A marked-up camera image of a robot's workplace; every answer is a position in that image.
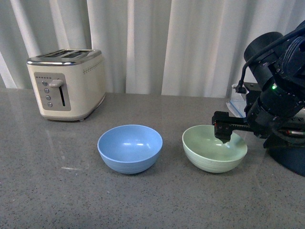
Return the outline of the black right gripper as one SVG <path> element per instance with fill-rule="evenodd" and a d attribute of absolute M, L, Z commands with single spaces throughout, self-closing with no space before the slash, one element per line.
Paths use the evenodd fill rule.
<path fill-rule="evenodd" d="M 212 117 L 214 136 L 223 144 L 230 142 L 234 130 L 252 132 L 265 140 L 264 148 L 304 147 L 305 119 L 297 113 L 305 106 L 305 97 L 284 91 L 275 83 L 261 91 L 256 83 L 244 83 L 246 117 L 230 117 L 216 111 Z"/>

